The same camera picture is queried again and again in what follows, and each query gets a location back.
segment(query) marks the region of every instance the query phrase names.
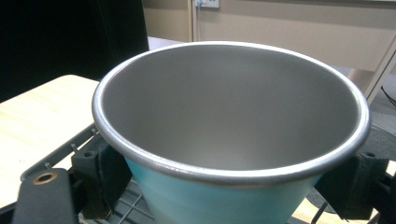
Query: electrical outlet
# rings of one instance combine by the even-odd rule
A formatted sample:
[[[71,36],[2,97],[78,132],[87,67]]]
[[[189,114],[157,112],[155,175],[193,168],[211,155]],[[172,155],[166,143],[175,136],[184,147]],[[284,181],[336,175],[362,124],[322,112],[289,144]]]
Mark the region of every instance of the electrical outlet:
[[[220,8],[219,0],[195,0],[195,6]]]

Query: teal bowl exterior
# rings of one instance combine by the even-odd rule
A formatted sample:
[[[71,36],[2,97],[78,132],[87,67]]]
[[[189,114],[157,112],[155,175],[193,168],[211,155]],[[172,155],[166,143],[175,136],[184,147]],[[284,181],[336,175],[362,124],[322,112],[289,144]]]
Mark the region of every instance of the teal bowl exterior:
[[[370,127],[364,96],[330,66],[236,42],[133,57],[92,112],[159,224],[285,223]]]
[[[313,176],[277,186],[215,186],[126,161],[159,224],[285,224],[319,179]]]

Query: screw hole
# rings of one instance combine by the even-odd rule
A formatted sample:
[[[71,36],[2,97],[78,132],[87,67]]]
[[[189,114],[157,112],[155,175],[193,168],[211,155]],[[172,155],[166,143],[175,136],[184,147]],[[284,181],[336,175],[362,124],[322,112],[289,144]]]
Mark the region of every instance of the screw hole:
[[[91,156],[93,156],[93,153],[92,153],[92,152],[86,152],[86,153],[84,153],[84,157],[91,157]]]
[[[365,152],[364,155],[368,157],[375,157],[375,154],[373,152]]]
[[[36,177],[36,178],[33,180],[33,183],[34,183],[35,185],[47,184],[47,183],[49,183],[50,181],[52,181],[53,179],[55,179],[56,176],[57,176],[57,174],[56,174],[56,173],[53,173],[53,172],[45,173],[45,174],[43,174],[43,175],[40,175],[40,176]]]

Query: beige wall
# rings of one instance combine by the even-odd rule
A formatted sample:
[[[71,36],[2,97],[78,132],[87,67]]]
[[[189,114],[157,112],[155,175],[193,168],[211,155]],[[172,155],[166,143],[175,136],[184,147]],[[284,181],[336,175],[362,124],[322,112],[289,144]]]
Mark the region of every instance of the beige wall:
[[[197,17],[200,40],[273,45],[369,71],[396,36],[395,9],[223,0]]]
[[[149,36],[188,42],[189,0],[143,0]]]
[[[396,51],[396,6],[220,0],[219,9],[196,10],[193,0],[143,3],[148,35],[184,42],[246,41],[295,50],[356,69],[350,77],[366,95],[378,90],[384,66]],[[391,73],[396,74],[396,67]]]

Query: bowl rim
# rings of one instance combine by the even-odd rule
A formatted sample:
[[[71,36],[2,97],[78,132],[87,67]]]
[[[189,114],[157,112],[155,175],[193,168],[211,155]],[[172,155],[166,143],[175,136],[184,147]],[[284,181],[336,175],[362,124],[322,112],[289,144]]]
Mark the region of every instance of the bowl rim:
[[[341,146],[335,148],[329,153],[314,158],[313,160],[271,169],[235,171],[198,167],[159,157],[155,154],[147,152],[141,147],[134,145],[122,137],[121,134],[119,134],[117,130],[112,127],[110,121],[106,118],[103,100],[104,95],[106,94],[106,87],[111,83],[111,80],[120,71],[122,71],[123,68],[132,64],[136,60],[157,52],[162,52],[169,49],[186,48],[190,46],[210,45],[247,47],[276,51],[304,59],[328,70],[337,76],[339,80],[350,89],[352,95],[354,96],[355,103],[359,110],[357,114],[359,117],[356,129]],[[164,175],[170,175],[190,181],[203,182],[210,185],[250,187],[272,186],[324,174],[325,172],[346,161],[350,156],[353,155],[353,153],[358,150],[359,146],[364,142],[368,135],[371,123],[369,107],[361,91],[354,83],[352,83],[351,80],[335,69],[331,68],[329,65],[288,49],[234,41],[206,41],[176,44],[169,47],[147,51],[134,56],[133,58],[116,66],[101,80],[92,98],[92,114],[96,127],[100,131],[100,134],[107,140],[107,142],[126,158],[137,162],[146,168],[157,171]]]

